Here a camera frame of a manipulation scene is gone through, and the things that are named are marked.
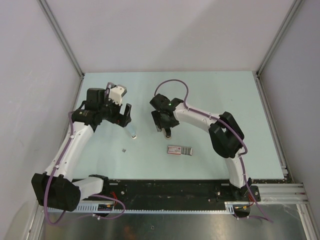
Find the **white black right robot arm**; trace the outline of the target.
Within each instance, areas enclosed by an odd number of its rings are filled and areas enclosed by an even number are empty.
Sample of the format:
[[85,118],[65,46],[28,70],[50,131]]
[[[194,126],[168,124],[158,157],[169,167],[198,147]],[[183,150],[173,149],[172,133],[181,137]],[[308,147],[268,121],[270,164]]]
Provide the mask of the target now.
[[212,114],[187,106],[182,99],[170,100],[159,93],[149,103],[154,108],[151,115],[157,131],[163,132],[165,138],[169,139],[172,136],[171,129],[182,122],[207,132],[214,151],[225,159],[232,185],[231,196],[237,201],[248,196],[249,177],[241,159],[248,149],[244,144],[244,133],[231,113]]

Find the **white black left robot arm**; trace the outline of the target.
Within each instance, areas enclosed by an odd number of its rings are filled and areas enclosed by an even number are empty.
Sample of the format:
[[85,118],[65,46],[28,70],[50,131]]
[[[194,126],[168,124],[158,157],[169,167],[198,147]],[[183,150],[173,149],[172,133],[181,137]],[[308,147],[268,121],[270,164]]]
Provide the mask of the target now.
[[126,87],[109,83],[106,88],[89,88],[80,107],[69,114],[69,128],[56,156],[44,173],[35,173],[31,184],[43,207],[74,211],[79,202],[95,195],[100,200],[110,196],[109,179],[92,174],[73,181],[75,167],[97,127],[108,121],[125,128],[131,122],[131,104],[121,113]]

